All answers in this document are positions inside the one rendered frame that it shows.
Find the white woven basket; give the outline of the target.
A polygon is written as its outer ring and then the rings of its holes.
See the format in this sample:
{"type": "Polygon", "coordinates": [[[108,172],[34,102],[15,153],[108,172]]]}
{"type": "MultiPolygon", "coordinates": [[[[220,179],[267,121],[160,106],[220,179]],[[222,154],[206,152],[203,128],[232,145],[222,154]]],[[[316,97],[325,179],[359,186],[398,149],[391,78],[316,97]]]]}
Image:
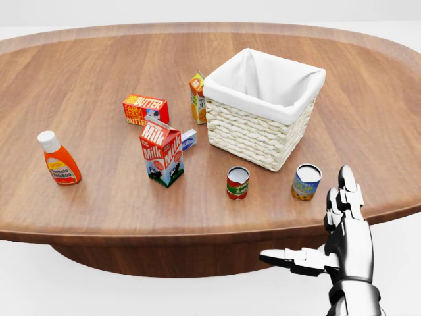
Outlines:
{"type": "Polygon", "coordinates": [[[209,142],[278,171],[303,137],[326,71],[243,49],[204,80],[209,142]]]}

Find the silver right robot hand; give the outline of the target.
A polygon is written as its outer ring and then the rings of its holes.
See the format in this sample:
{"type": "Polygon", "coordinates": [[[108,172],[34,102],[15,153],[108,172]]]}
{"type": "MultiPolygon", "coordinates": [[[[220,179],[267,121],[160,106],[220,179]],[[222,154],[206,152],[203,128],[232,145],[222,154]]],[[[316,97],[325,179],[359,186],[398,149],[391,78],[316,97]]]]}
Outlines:
{"type": "Polygon", "coordinates": [[[368,222],[360,211],[362,190],[348,165],[340,168],[338,187],[326,196],[325,229],[330,233],[317,249],[263,250],[259,259],[292,273],[317,277],[328,273],[333,283],[340,280],[372,282],[374,253],[368,222]]]}

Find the red butter box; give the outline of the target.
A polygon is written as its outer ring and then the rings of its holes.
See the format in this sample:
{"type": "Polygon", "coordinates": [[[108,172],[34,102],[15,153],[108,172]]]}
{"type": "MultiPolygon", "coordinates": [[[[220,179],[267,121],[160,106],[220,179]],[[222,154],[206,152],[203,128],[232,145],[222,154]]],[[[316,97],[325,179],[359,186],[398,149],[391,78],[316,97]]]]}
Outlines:
{"type": "Polygon", "coordinates": [[[127,123],[144,126],[145,117],[149,115],[163,122],[169,122],[168,103],[164,99],[157,99],[144,95],[129,95],[123,101],[127,123]]]}

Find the small blue white box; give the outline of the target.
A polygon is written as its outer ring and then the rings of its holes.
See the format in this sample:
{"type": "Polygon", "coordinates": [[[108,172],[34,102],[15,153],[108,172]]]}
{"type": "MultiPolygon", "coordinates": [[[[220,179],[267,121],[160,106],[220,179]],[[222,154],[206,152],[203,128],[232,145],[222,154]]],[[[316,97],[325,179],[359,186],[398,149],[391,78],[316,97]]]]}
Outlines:
{"type": "Polygon", "coordinates": [[[195,129],[190,129],[181,136],[182,139],[182,151],[186,151],[190,147],[197,144],[197,131],[195,129]]]}

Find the tomato sauce can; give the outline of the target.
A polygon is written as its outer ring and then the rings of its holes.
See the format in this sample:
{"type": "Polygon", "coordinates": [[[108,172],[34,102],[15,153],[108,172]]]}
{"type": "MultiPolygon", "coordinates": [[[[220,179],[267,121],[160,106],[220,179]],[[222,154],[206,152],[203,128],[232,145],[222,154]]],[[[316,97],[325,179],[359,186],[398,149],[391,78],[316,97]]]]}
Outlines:
{"type": "Polygon", "coordinates": [[[227,195],[232,200],[244,199],[249,187],[249,171],[245,167],[232,167],[227,173],[227,195]]]}

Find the alphabet soup can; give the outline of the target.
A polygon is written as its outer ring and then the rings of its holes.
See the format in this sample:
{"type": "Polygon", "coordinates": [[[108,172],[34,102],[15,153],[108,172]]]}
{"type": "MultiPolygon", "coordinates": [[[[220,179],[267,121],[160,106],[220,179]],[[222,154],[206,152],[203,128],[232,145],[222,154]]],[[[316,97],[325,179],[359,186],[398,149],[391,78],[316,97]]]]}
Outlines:
{"type": "Polygon", "coordinates": [[[322,171],[315,165],[304,163],[297,167],[291,186],[292,195],[302,201],[311,200],[322,179],[322,171]]]}

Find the red milk carton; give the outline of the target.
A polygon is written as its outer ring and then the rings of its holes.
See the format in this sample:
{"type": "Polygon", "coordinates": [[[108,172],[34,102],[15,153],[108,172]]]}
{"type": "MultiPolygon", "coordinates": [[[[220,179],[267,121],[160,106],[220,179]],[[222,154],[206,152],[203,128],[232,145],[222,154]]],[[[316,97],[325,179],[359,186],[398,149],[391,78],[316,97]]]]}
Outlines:
{"type": "Polygon", "coordinates": [[[149,178],[166,188],[184,173],[181,132],[147,115],[140,135],[149,178]]]}

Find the orange juice carton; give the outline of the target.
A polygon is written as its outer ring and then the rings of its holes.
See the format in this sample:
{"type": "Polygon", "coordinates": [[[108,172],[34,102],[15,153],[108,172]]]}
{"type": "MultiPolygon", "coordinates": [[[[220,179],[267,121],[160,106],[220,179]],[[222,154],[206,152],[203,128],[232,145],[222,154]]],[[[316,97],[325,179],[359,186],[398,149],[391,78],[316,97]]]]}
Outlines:
{"type": "Polygon", "coordinates": [[[206,119],[206,101],[203,95],[205,77],[200,71],[189,81],[191,90],[191,112],[197,124],[204,124],[206,119]]]}

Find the orange ketchup bottle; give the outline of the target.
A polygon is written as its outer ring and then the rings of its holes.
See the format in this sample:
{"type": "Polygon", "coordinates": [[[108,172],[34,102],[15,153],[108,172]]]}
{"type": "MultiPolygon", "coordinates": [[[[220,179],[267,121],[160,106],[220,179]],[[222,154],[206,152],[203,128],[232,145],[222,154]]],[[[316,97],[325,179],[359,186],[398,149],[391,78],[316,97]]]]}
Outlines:
{"type": "Polygon", "coordinates": [[[37,136],[44,150],[44,157],[53,180],[60,185],[77,184],[81,172],[69,152],[61,145],[56,134],[47,130],[37,136]]]}

